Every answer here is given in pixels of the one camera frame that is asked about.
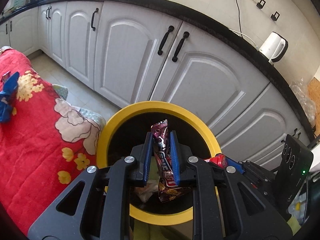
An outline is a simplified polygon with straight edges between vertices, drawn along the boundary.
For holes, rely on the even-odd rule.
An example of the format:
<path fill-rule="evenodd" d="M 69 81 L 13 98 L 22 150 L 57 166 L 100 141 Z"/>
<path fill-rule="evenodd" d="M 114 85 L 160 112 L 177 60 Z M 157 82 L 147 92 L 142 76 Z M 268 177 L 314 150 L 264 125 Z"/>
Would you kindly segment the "red snack wrapper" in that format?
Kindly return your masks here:
<path fill-rule="evenodd" d="M 204 161 L 215 164 L 220 168 L 226 168 L 228 166 L 228 160 L 222 153 L 219 153 L 209 159 L 205 159 Z"/>

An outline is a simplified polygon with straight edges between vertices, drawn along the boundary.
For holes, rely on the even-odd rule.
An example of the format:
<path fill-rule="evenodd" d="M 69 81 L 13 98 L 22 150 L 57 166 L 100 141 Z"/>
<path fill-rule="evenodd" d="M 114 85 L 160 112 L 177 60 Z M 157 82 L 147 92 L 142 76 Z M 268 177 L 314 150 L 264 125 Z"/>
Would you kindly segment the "maroon snack wrapper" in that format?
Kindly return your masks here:
<path fill-rule="evenodd" d="M 168 120 L 162 120 L 151 126 L 153 153 L 156 159 L 159 183 L 158 196 L 161 202 L 168 202 L 184 194 L 184 189 L 174 180 L 170 156 Z"/>

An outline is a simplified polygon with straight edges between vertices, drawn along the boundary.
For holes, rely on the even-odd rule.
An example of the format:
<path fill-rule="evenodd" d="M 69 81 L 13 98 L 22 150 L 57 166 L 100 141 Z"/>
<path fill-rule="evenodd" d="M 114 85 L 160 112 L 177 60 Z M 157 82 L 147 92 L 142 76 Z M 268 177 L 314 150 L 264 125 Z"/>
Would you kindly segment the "white plastic bag trash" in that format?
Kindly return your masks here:
<path fill-rule="evenodd" d="M 135 187 L 134 192 L 143 203 L 146 203 L 154 193 L 158 192 L 158 181 L 149 180 L 146 186 Z"/>

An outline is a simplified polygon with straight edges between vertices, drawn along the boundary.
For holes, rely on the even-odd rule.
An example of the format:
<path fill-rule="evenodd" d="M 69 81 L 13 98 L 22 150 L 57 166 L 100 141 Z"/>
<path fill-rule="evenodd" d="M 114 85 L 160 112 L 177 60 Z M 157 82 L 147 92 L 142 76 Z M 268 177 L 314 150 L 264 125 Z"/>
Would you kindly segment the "yellow rimmed trash bin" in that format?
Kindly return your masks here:
<path fill-rule="evenodd" d="M 221 153 L 220 146 L 208 126 L 183 107 L 161 101 L 144 101 L 129 105 L 113 115 L 98 140 L 97 166 L 105 168 L 131 153 L 133 146 L 145 141 L 153 124 L 167 119 L 178 141 L 191 148 L 193 155 L 208 159 Z M 176 225 L 193 218 L 190 193 L 167 203 L 153 202 L 142 210 L 136 201 L 130 204 L 130 216 L 154 225 Z"/>

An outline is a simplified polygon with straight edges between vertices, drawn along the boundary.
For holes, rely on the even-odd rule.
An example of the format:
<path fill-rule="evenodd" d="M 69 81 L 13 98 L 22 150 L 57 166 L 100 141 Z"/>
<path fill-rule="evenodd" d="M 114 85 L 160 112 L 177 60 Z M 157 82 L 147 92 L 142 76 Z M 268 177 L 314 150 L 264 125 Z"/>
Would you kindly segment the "clear plastic bag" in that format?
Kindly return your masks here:
<path fill-rule="evenodd" d="M 303 78 L 293 81 L 290 88 L 298 99 L 312 128 L 316 126 L 316 103 L 309 97 L 308 87 Z"/>

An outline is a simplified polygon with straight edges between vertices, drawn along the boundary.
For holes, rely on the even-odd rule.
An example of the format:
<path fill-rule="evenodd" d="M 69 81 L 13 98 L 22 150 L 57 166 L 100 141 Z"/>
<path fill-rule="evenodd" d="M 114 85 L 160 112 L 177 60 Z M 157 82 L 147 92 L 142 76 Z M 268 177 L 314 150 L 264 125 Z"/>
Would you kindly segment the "red floral tablecloth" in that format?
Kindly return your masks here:
<path fill-rule="evenodd" d="M 95 165 L 106 122 L 61 98 L 12 48 L 1 51 L 1 74 L 18 73 L 9 120 L 1 123 L 1 208 L 23 235 L 88 166 Z"/>

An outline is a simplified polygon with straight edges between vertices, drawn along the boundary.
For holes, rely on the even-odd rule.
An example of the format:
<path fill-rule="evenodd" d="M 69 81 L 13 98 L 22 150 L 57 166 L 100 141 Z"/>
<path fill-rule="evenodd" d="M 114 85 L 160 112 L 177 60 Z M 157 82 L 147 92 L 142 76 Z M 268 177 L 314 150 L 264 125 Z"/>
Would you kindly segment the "white electric kettle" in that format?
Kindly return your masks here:
<path fill-rule="evenodd" d="M 288 41 L 273 31 L 261 45 L 259 52 L 268 59 L 270 64 L 274 64 L 283 58 L 288 47 Z"/>

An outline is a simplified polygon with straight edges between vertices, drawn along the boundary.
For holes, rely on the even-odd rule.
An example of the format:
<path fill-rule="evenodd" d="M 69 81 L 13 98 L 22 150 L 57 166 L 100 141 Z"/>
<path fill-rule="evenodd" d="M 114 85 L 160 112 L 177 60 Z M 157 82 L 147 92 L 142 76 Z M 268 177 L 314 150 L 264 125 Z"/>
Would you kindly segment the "white lower cabinets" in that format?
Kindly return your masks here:
<path fill-rule="evenodd" d="M 311 141 L 274 81 L 212 35 L 154 10 L 49 3 L 2 23 L 1 45 L 25 55 L 43 51 L 120 108 L 146 100 L 181 106 L 235 160 L 273 169 L 287 135 Z"/>

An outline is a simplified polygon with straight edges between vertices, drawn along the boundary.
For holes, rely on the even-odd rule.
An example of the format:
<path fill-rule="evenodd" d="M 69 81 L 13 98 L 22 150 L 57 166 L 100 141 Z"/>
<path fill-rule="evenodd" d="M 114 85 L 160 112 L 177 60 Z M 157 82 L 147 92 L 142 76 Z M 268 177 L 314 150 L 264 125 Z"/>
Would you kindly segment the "black countertop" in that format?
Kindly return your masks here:
<path fill-rule="evenodd" d="M 215 19 L 199 12 L 185 5 L 168 1 L 168 0 L 41 0 L 35 3 L 26 5 L 12 14 L 1 19 L 1 24 L 9 19 L 35 7 L 39 7 L 45 4 L 52 4 L 57 2 L 118 2 L 124 4 L 130 4 L 153 11 L 157 11 L 168 16 L 182 20 L 185 23 L 191 24 L 202 31 L 205 31 L 209 35 L 218 38 L 232 49 L 241 54 L 249 62 L 251 62 L 269 81 L 276 87 L 282 97 L 287 101 L 292 111 L 296 115 L 298 121 L 304 128 L 309 140 L 313 140 L 314 133 L 310 122 L 308 121 L 306 114 L 304 113 L 298 99 L 293 94 L 293 91 L 289 88 L 289 84 L 283 78 L 283 76 L 276 70 L 272 64 L 269 63 L 266 56 L 256 50 L 243 38 L 240 38 L 225 25 L 216 21 Z"/>

